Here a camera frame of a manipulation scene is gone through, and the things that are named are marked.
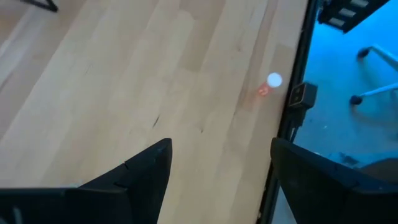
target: chair leg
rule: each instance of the chair leg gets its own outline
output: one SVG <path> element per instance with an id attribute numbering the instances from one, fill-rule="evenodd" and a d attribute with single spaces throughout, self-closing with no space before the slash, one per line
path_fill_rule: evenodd
<path id="1" fill-rule="evenodd" d="M 382 49 L 378 45 L 373 45 L 372 47 L 370 47 L 370 50 L 378 54 L 378 56 L 380 56 L 385 62 L 387 62 L 393 69 L 398 71 L 398 57 Z"/>
<path id="2" fill-rule="evenodd" d="M 382 93 L 382 92 L 385 92 L 385 91 L 397 90 L 397 89 L 398 89 L 398 83 L 394 83 L 394 84 L 391 84 L 391 85 L 383 86 L 383 87 L 377 88 L 375 90 L 368 91 L 366 93 L 362 93 L 359 96 L 354 95 L 349 100 L 349 103 L 351 103 L 352 105 L 360 105 L 365 96 L 371 96 L 371 95 L 375 95 L 375 94 Z"/>
<path id="3" fill-rule="evenodd" d="M 38 2 L 37 0 L 21 0 L 21 1 L 40 7 L 42 9 L 46 9 L 51 12 L 58 12 L 58 7 L 57 5 L 55 5 L 55 3 L 52 0 L 45 0 L 47 4 Z"/>
<path id="4" fill-rule="evenodd" d="M 397 88 L 398 88 L 398 83 L 394 83 L 394 84 L 391 84 L 391 85 L 387 85 L 387 86 L 383 86 L 383 87 L 377 88 L 377 89 L 372 90 L 372 91 L 368 91 L 366 93 L 362 93 L 360 95 L 360 97 L 371 96 L 371 95 L 375 95 L 375 94 L 382 93 L 382 92 L 385 92 L 385 91 L 395 90 Z"/>

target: black metal frame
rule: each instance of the black metal frame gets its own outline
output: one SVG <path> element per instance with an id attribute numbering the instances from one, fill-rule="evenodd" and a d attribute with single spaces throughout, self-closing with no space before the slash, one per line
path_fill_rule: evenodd
<path id="1" fill-rule="evenodd" d="M 58 12 L 58 7 L 52 0 L 45 0 L 47 4 L 38 2 L 37 0 L 21 0 L 21 1 L 48 10 L 50 12 Z"/>
<path id="2" fill-rule="evenodd" d="M 305 12 L 304 22 L 302 25 L 302 32 L 300 40 L 298 42 L 297 52 L 294 60 L 292 76 L 290 77 L 290 83 L 288 93 L 291 92 L 292 88 L 302 83 L 307 66 L 308 52 L 310 50 L 310 44 L 312 39 L 313 28 L 318 11 L 319 0 L 308 0 L 307 10 Z M 289 94 L 286 96 L 284 110 L 282 113 L 282 119 L 279 124 L 278 137 L 290 140 L 292 131 L 294 128 L 293 119 L 288 114 Z M 261 216 L 257 220 L 257 224 L 271 224 L 274 216 L 275 205 L 279 193 L 279 181 L 277 180 L 272 161 L 269 167 L 267 182 L 265 191 L 262 196 L 262 202 L 259 213 Z"/>

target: wooden floor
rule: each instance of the wooden floor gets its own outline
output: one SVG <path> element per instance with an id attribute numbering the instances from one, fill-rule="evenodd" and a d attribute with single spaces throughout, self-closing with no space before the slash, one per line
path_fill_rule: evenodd
<path id="1" fill-rule="evenodd" d="M 254 223 L 307 0 L 57 2 L 0 0 L 0 187 L 82 184 L 170 137 L 159 223 Z"/>

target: office chair base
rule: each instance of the office chair base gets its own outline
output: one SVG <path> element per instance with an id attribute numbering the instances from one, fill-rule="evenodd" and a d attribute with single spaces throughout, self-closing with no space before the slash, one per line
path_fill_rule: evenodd
<path id="1" fill-rule="evenodd" d="M 349 103 L 351 105 L 360 105 L 363 101 L 363 98 L 360 96 L 352 96 L 351 99 L 349 99 Z"/>
<path id="2" fill-rule="evenodd" d="M 358 59 L 362 59 L 365 58 L 366 56 L 368 56 L 369 52 L 371 51 L 371 49 L 369 47 L 361 49 L 358 54 L 357 54 L 357 58 Z"/>

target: black plastic part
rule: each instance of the black plastic part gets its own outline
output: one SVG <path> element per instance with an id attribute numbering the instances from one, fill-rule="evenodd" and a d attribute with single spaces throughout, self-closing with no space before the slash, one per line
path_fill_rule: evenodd
<path id="1" fill-rule="evenodd" d="M 368 56 L 370 51 L 371 50 L 369 48 L 364 48 L 364 49 L 359 50 L 359 52 L 357 54 L 357 58 L 358 59 L 365 58 L 366 56 Z"/>
<path id="2" fill-rule="evenodd" d="M 315 104 L 318 87 L 310 83 L 301 83 L 293 87 L 289 98 L 289 109 L 308 110 Z"/>
<path id="3" fill-rule="evenodd" d="M 297 224 L 398 222 L 398 185 L 283 139 L 272 140 L 271 158 Z"/>
<path id="4" fill-rule="evenodd" d="M 352 96 L 351 99 L 349 99 L 349 103 L 351 105 L 360 105 L 362 103 L 363 99 L 360 96 Z"/>
<path id="5" fill-rule="evenodd" d="M 359 4 L 355 4 L 353 0 L 331 0 L 323 5 L 323 9 L 318 16 L 318 21 L 321 24 L 328 24 L 329 26 L 347 33 L 388 1 L 389 0 L 357 0 L 357 2 L 366 3 L 366 5 L 360 6 Z M 338 25 L 333 23 L 331 19 L 339 20 L 342 24 Z"/>
<path id="6" fill-rule="evenodd" d="M 77 189 L 1 189 L 0 223 L 155 224 L 171 160 L 163 139 Z"/>
<path id="7" fill-rule="evenodd" d="M 58 7 L 52 0 L 45 0 L 47 4 L 39 2 L 37 0 L 21 0 L 21 1 L 40 7 L 42 9 L 46 9 L 50 12 L 58 12 Z"/>

